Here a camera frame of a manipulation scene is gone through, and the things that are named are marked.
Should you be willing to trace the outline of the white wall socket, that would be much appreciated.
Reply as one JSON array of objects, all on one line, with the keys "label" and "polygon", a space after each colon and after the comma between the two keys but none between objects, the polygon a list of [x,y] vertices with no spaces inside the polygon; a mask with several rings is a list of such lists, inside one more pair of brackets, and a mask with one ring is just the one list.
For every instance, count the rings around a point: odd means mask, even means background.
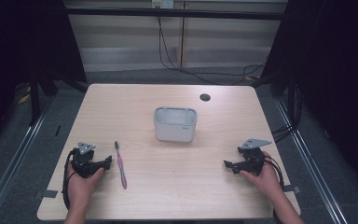
[{"label": "white wall socket", "polygon": [[152,8],[174,9],[173,0],[151,0]]}]

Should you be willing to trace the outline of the white plastic container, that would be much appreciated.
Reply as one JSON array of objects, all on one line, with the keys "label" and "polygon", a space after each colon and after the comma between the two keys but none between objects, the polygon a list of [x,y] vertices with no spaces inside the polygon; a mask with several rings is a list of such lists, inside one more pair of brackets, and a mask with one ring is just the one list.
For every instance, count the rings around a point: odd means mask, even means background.
[{"label": "white plastic container", "polygon": [[154,112],[155,136],[160,141],[191,142],[198,121],[195,109],[162,106]]}]

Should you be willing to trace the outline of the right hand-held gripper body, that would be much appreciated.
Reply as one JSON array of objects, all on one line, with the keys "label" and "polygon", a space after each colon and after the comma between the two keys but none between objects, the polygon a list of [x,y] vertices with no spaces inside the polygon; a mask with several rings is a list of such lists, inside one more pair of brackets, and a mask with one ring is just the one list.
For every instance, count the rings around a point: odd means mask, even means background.
[{"label": "right hand-held gripper body", "polygon": [[264,165],[265,155],[261,151],[262,146],[269,145],[270,141],[249,138],[242,145],[237,147],[239,153],[243,156],[244,161],[236,165],[236,173],[246,171],[259,176]]}]

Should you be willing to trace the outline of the person's left hand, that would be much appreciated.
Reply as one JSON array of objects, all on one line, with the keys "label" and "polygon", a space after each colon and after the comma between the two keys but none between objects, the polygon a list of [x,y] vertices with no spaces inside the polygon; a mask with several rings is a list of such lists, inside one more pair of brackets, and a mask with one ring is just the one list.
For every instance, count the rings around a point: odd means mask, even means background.
[{"label": "person's left hand", "polygon": [[85,206],[90,202],[97,182],[103,176],[104,169],[100,168],[94,175],[88,178],[80,176],[72,167],[68,167],[68,198],[70,207]]}]

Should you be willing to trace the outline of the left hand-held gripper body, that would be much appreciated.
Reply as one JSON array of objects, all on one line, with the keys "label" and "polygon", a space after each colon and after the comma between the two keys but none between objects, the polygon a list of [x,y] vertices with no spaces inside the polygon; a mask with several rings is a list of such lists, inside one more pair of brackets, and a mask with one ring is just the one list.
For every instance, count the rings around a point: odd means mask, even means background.
[{"label": "left hand-held gripper body", "polygon": [[106,169],[106,161],[93,161],[94,148],[94,145],[79,142],[75,149],[72,167],[84,178],[91,177],[101,168]]}]

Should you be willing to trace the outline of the person's right hand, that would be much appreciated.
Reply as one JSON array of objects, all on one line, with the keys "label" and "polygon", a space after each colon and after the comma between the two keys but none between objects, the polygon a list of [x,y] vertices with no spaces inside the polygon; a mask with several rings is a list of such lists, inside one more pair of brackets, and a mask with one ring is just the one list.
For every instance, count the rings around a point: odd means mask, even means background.
[{"label": "person's right hand", "polygon": [[272,203],[275,203],[283,196],[283,192],[270,155],[267,152],[264,152],[264,155],[266,161],[259,175],[246,171],[240,171],[240,174],[254,184]]}]

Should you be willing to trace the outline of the metal floor rail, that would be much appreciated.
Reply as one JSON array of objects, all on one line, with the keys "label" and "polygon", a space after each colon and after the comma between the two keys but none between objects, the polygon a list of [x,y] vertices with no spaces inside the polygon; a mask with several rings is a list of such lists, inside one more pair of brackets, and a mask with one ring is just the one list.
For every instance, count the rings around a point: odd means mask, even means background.
[{"label": "metal floor rail", "polygon": [[20,169],[21,164],[23,163],[25,157],[27,156],[29,149],[39,133],[39,130],[41,126],[44,123],[46,114],[48,113],[52,103],[54,102],[55,98],[49,98],[46,102],[46,105],[42,109],[41,114],[36,119],[33,125],[31,125],[26,135],[24,135],[21,144],[19,145],[16,154],[11,159],[10,163],[8,164],[8,167],[6,168],[3,176],[0,179],[0,207],[4,201],[4,199],[7,196],[7,193],[9,189],[11,188],[11,185],[13,183],[13,180],[15,178],[15,175]]},{"label": "metal floor rail", "polygon": [[280,111],[282,119],[286,128],[289,130],[291,138],[293,139],[296,148],[305,163],[307,170],[310,173],[313,184],[315,185],[322,201],[327,209],[328,214],[332,218],[334,224],[350,224],[345,218],[343,210],[337,202],[336,197],[328,187],[321,170],[319,169],[316,161],[312,157],[310,150],[305,143],[300,131],[294,128],[292,121],[289,119],[288,109],[282,99],[275,99],[275,103]]}]

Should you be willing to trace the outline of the pink toothbrush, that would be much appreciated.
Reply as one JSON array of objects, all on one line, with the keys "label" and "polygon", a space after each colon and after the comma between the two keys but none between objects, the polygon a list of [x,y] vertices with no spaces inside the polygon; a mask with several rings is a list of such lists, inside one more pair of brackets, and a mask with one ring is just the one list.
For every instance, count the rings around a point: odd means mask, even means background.
[{"label": "pink toothbrush", "polygon": [[118,141],[115,141],[115,150],[117,152],[117,165],[118,165],[118,168],[119,168],[119,171],[120,171],[121,184],[122,184],[123,189],[127,189],[127,187],[128,187],[127,178],[125,176],[123,160],[122,160],[120,152],[119,152],[119,143],[118,143]]}]

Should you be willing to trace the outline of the black curtain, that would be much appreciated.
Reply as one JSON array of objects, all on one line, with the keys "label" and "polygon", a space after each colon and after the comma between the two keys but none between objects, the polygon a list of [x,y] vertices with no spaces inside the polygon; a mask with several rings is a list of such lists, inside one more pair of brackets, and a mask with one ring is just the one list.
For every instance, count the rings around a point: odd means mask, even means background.
[{"label": "black curtain", "polygon": [[0,0],[0,130],[18,85],[53,95],[56,80],[87,80],[64,1]]},{"label": "black curtain", "polygon": [[288,0],[263,75],[295,82],[358,173],[358,0]]}]

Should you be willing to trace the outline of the black horizontal bar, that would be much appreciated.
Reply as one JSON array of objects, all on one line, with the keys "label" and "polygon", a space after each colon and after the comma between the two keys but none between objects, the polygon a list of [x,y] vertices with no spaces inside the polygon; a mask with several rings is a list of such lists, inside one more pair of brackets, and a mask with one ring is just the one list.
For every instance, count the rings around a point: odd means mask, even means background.
[{"label": "black horizontal bar", "polygon": [[266,21],[282,21],[287,18],[287,16],[284,13],[188,10],[188,9],[67,7],[65,11],[68,14],[74,14],[74,15],[104,15],[104,16],[178,17],[178,18],[238,19],[238,20],[266,20]]}]

